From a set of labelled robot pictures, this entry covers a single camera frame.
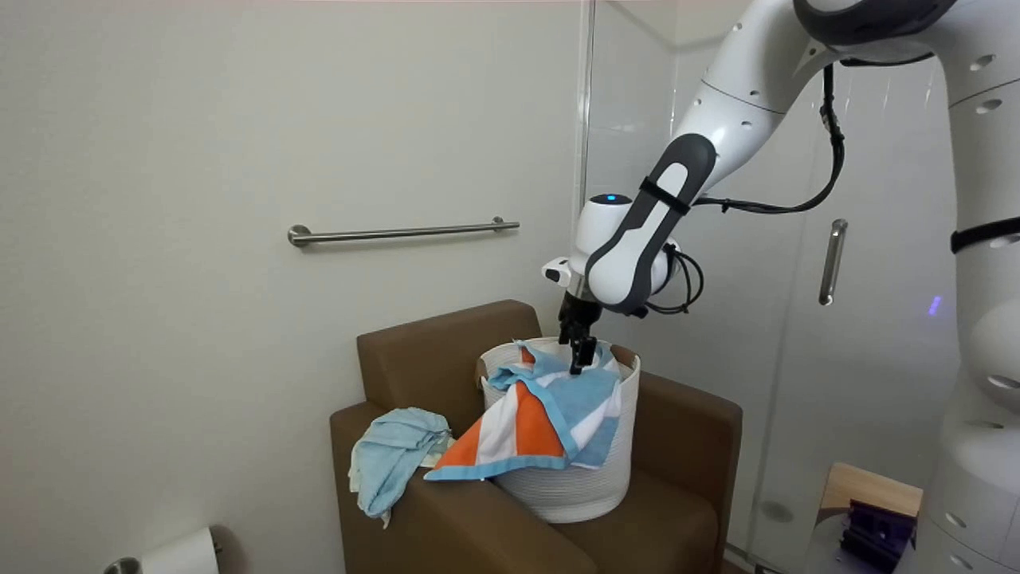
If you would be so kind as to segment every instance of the armchair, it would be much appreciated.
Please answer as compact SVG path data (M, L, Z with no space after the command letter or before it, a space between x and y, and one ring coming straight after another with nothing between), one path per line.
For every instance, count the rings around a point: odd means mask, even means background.
M588 523L542 523L494 481L429 485L421 473L383 530L348 491L350 446L390 408L441 410L458 437L484 408L476 359L536 339L526 303L488 303L358 339L367 402L332 414L348 574L716 574L740 453L740 408L644 374L632 488Z

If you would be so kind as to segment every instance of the orange and white cloth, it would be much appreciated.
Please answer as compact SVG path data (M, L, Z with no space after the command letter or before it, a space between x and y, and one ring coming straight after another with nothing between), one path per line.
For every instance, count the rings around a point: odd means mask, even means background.
M515 468L600 468L620 418L620 366L605 341L569 375L569 359L536 341L498 346L505 362L484 375L501 392L441 457L428 481L482 481Z

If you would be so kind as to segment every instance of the white wall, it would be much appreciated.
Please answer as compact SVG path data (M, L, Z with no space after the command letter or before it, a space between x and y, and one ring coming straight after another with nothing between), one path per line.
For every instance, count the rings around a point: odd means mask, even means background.
M0 571L200 523L340 571L355 334L519 298L576 207L582 2L0 0ZM519 219L304 256L313 229Z

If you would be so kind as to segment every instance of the towel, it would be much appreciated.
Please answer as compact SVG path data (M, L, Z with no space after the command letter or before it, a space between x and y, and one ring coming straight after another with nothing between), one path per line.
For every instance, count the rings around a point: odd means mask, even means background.
M505 392L428 473L428 481L482 481L515 468L600 468L620 418L620 369L605 341L569 375L569 359L533 341L488 375Z
M406 493L416 465L429 465L448 446L446 418L421 408L379 414L350 450L350 491L358 508L390 525L393 505Z

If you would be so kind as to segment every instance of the metal bar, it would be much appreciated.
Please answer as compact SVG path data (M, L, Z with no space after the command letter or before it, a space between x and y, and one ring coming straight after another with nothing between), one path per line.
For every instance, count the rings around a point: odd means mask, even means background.
M849 219L831 219L830 229L830 252L824 252L824 271L823 271L823 287L818 287L818 305L831 305L835 300L835 282L839 282L839 266L842 266L842 241L849 240Z
M490 222L467 226L406 226L406 229L355 229L355 234L313 234L297 222L288 234L288 241L297 248L322 244L322 241L379 241L379 240L409 240L409 236L466 236L466 234L510 234L519 229L515 219L494 218Z

